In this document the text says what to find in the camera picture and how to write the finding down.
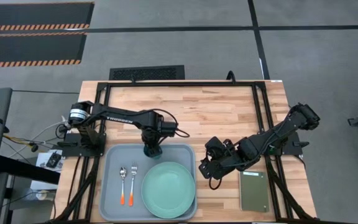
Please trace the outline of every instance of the fork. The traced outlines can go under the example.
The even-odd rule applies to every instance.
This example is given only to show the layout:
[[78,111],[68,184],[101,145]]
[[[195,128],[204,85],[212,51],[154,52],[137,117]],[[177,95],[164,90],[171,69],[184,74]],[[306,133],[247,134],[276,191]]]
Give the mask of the fork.
[[129,196],[129,206],[133,206],[134,204],[134,180],[135,180],[135,175],[137,173],[137,164],[134,162],[132,164],[132,168],[131,168],[131,173],[132,173],[132,185],[131,185],[131,195]]

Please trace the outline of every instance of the spoon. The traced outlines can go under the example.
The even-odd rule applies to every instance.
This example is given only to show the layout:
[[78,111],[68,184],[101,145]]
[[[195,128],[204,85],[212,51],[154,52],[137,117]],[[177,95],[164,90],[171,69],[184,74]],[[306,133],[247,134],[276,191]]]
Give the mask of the spoon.
[[127,170],[125,169],[125,167],[121,167],[121,169],[119,170],[119,175],[121,176],[121,179],[122,179],[121,205],[124,205],[125,204],[125,200],[124,200],[124,178],[127,175]]

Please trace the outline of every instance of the gray carpet floor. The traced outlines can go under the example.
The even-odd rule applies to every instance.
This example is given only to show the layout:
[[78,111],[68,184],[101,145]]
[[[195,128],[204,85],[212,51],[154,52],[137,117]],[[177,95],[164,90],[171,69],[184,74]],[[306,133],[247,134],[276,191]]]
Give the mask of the gray carpet floor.
[[[7,2],[32,1],[0,0]],[[358,25],[358,1],[254,2],[260,26]],[[251,25],[246,0],[96,0],[90,28]],[[321,117],[318,129],[300,132],[311,143],[304,158],[318,216],[358,223],[358,127],[347,124],[358,116],[358,30],[260,34],[270,77],[283,80],[289,104],[308,103]],[[222,79],[229,70],[237,79],[262,79],[252,31],[102,33],[88,36],[80,65],[0,68],[0,87],[79,91],[83,80],[107,80],[110,68],[158,65],[184,65],[187,79]],[[7,125],[12,135],[29,138],[60,121],[77,98],[14,92]],[[52,137],[53,130],[43,136]],[[1,154],[12,151],[2,146]],[[16,210],[12,223],[44,222],[51,209]]]

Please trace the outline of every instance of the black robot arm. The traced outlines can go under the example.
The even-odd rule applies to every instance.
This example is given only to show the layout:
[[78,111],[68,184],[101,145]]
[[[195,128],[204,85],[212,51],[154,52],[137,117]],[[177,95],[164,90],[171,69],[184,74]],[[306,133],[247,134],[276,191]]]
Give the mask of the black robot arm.
[[99,120],[115,121],[133,124],[142,130],[142,140],[145,144],[146,156],[155,157],[161,155],[160,143],[167,137],[174,137],[178,130],[178,122],[168,113],[175,122],[164,121],[164,117],[155,110],[129,111],[113,108],[100,103],[93,104],[90,101],[75,103],[71,106],[68,124],[70,128],[76,128],[81,135],[81,145],[92,149],[104,145],[101,141],[101,133],[97,133],[91,125]]
[[284,121],[272,129],[245,137],[233,144],[230,139],[223,143],[213,137],[205,144],[206,157],[201,161],[199,170],[206,179],[222,179],[234,169],[243,171],[254,165],[268,147],[280,147],[286,138],[298,129],[313,130],[320,118],[308,106],[297,104],[291,108]]

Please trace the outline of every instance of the table leg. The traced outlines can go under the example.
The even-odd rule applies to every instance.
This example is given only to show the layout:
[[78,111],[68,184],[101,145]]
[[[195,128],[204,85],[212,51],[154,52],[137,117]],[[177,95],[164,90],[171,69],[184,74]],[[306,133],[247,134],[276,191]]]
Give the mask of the table leg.
[[0,172],[51,184],[58,184],[60,178],[58,172],[36,167],[4,156],[0,156]]

